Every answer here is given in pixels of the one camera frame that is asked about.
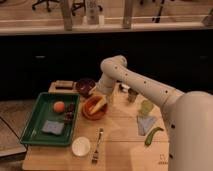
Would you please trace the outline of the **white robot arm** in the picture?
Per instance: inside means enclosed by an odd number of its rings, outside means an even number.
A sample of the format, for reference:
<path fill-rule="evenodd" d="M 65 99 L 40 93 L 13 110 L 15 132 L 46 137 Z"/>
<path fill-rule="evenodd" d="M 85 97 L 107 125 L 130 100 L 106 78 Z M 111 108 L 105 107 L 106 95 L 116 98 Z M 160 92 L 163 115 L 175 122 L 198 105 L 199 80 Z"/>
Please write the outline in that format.
<path fill-rule="evenodd" d="M 213 95 L 183 92 L 127 69 L 118 55 L 104 59 L 97 90 L 111 95 L 121 81 L 149 99 L 169 123 L 168 171 L 213 171 Z"/>

